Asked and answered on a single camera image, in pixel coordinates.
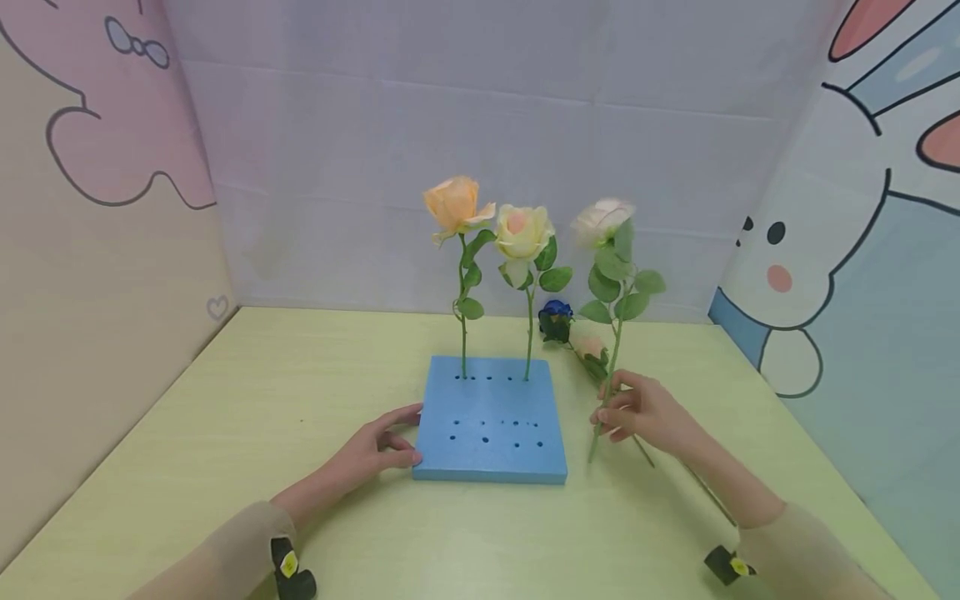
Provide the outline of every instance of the wall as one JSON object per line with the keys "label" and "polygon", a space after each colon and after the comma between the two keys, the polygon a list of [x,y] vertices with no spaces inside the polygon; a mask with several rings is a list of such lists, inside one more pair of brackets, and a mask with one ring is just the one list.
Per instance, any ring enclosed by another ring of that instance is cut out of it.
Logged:
{"label": "wall", "polygon": [[710,316],[960,596],[960,3],[860,0]]}
{"label": "wall", "polygon": [[[638,206],[636,251],[669,290],[645,315],[705,321],[743,215],[805,97],[833,3],[814,0],[169,0],[250,304],[445,312],[453,248],[420,193]],[[522,297],[480,263],[491,314]],[[589,297],[587,278],[564,296]]]}
{"label": "wall", "polygon": [[0,5],[0,568],[233,306],[165,16],[141,4]]}

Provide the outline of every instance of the beige sleeve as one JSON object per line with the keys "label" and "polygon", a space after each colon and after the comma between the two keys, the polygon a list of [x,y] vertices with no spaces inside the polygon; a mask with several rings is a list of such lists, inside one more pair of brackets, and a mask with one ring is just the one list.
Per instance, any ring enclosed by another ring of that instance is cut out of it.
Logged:
{"label": "beige sleeve", "polygon": [[737,556],[778,600],[892,600],[819,519],[787,505],[769,525],[740,531]]}
{"label": "beige sleeve", "polygon": [[272,538],[296,534],[285,511],[269,502],[251,504],[130,600],[240,600],[274,571]]}

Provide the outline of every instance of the yellow sticker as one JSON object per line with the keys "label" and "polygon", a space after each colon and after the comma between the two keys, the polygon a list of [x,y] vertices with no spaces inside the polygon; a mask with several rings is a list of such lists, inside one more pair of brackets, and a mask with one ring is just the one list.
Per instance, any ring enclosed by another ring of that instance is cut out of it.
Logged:
{"label": "yellow sticker", "polygon": [[742,577],[748,577],[750,575],[750,568],[747,566],[747,564],[736,557],[730,559],[730,566],[733,567],[733,570],[736,571],[737,575]]}
{"label": "yellow sticker", "polygon": [[287,555],[283,557],[283,561],[280,563],[280,572],[283,573],[283,576],[287,579],[290,579],[294,576],[294,573],[297,572],[297,567],[300,564],[297,562],[297,555],[294,554],[294,551],[291,550],[287,552]]}

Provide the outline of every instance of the white backdrop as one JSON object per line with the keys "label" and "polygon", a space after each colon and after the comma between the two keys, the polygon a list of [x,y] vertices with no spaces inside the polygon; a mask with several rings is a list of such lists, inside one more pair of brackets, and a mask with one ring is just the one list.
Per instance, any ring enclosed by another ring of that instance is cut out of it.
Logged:
{"label": "white backdrop", "polygon": [[[817,0],[167,0],[245,304],[444,312],[422,190],[637,205],[648,319],[702,321],[804,109],[840,7]],[[522,314],[482,253],[476,297]],[[588,298],[586,269],[562,297]]]}

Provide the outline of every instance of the rose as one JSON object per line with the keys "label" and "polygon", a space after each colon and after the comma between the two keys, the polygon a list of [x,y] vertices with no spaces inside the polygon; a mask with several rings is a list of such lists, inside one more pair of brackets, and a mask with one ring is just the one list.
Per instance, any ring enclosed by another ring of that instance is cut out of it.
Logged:
{"label": "rose", "polygon": [[573,309],[563,300],[551,300],[547,304],[544,304],[540,312],[537,313],[538,317],[543,315],[547,315],[548,317],[563,316],[570,320],[573,319]]}
{"label": "rose", "polygon": [[604,346],[603,340],[595,335],[575,336],[570,339],[570,344],[573,346],[573,351],[577,353],[577,356],[584,360],[586,360],[588,356],[592,356],[598,361],[602,361],[604,350],[607,349],[607,347]]}
{"label": "rose", "polygon": [[540,333],[544,342],[566,344],[570,339],[570,322],[573,321],[573,309],[562,300],[551,300],[539,313]]}
{"label": "rose", "polygon": [[530,263],[543,252],[556,234],[546,215],[546,208],[517,208],[504,204],[496,221],[494,243],[507,257],[504,274],[515,288],[523,285],[530,273]]}
{"label": "rose", "polygon": [[604,198],[586,208],[573,221],[577,246],[601,248],[624,221],[634,215],[634,207],[617,198]]}
{"label": "rose", "polygon": [[603,383],[607,380],[610,356],[603,340],[595,335],[576,336],[570,340],[570,347],[594,381]]}
{"label": "rose", "polygon": [[493,218],[496,204],[487,203],[480,212],[477,212],[479,189],[479,183],[469,177],[458,175],[423,192],[423,203],[443,228],[439,233],[433,234],[435,244],[442,244],[445,239],[457,233],[476,229]]}

